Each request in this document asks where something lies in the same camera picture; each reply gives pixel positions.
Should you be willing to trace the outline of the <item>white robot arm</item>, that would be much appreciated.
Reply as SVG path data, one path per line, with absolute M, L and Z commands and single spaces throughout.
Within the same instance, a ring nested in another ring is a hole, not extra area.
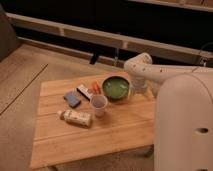
M 154 171 L 213 171 L 213 68 L 157 65 L 147 53 L 124 63 L 132 88 L 160 85 L 154 119 Z

